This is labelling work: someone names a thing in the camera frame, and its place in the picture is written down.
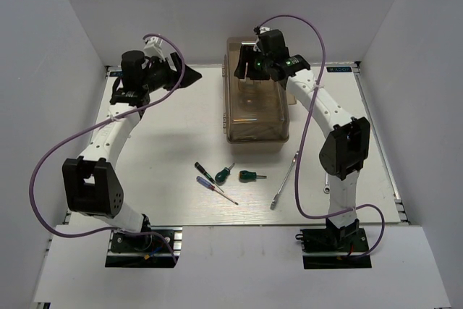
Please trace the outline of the beige plastic toolbox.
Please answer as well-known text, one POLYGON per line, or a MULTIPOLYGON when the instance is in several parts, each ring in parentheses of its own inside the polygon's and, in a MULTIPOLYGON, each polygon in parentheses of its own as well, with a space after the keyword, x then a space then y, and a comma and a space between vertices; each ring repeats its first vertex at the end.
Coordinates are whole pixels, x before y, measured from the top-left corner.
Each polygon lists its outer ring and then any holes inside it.
POLYGON ((278 153, 289 139, 289 106, 297 103, 277 82, 234 76, 241 47, 254 42, 240 37, 226 42, 223 129, 233 154, 278 153))

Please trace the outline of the long silver wrench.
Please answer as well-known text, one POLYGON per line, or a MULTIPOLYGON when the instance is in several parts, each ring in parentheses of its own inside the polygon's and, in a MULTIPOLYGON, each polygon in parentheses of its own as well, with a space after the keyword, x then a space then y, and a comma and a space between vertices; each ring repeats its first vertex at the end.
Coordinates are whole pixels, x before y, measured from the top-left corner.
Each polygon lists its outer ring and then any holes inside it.
POLYGON ((292 162, 290 163, 290 166, 289 166, 289 168, 288 168, 288 170, 287 170, 287 172, 286 172, 286 174, 285 174, 285 176, 283 178, 283 181, 282 181, 278 191, 276 192, 276 194, 274 195, 274 197, 273 197, 273 199, 271 201, 271 205, 270 205, 271 210, 274 210, 276 208, 276 206, 278 204, 278 201, 279 201, 279 198, 280 198, 280 196, 281 196, 281 194, 283 192, 283 189, 284 189, 284 187, 285 187, 285 185, 286 185, 286 183, 287 183, 287 181, 289 179, 289 176, 290 176, 293 168, 295 167, 295 164, 297 163, 298 157, 299 157, 299 151, 297 151, 294 154, 292 162))

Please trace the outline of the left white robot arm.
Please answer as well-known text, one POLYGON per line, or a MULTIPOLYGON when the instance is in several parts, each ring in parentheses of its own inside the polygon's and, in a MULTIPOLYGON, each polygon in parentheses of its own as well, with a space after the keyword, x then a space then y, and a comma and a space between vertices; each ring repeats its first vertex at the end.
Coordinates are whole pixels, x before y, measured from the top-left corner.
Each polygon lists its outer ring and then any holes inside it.
POLYGON ((77 158, 68 158, 62 166, 64 188, 69 210, 129 232, 128 242, 136 250, 146 250, 153 233, 147 228, 146 216, 125 203, 115 166, 150 103, 150 94, 160 88, 186 88, 202 75, 183 65, 176 52, 165 59, 159 54, 127 51, 122 54, 121 69, 113 84, 106 123, 77 158))

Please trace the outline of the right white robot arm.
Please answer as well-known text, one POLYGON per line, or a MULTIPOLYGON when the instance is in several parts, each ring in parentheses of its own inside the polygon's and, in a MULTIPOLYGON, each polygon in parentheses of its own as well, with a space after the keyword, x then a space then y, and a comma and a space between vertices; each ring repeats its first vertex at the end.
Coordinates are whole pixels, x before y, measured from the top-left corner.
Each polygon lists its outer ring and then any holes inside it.
POLYGON ((255 33, 255 44, 240 48, 235 77, 280 84, 309 111, 325 138, 319 160, 329 186, 326 226, 319 231, 305 230, 302 239, 324 251, 351 247, 359 231, 357 180, 368 157, 370 123, 364 117, 354 117, 334 100, 315 79, 309 63, 289 53, 280 30, 257 27, 255 33))

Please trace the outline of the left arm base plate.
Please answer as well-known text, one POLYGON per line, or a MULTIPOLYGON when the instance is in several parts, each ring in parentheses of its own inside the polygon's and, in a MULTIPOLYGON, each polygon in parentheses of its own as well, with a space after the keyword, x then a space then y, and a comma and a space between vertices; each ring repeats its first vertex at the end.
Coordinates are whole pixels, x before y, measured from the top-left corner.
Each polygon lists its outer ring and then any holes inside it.
POLYGON ((182 248, 182 228, 165 227, 154 229, 157 236, 132 237, 120 232, 111 233, 106 254, 106 268, 173 268, 174 257, 179 260, 182 248))

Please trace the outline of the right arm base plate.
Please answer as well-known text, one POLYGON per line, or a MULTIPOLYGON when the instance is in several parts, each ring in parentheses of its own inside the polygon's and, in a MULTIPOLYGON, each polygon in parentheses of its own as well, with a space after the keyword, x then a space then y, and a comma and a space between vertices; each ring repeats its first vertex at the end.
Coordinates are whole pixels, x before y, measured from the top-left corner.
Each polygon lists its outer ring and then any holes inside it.
POLYGON ((302 247, 305 270, 335 270, 372 268, 365 230, 361 228, 337 243, 327 229, 301 229, 295 235, 302 247))

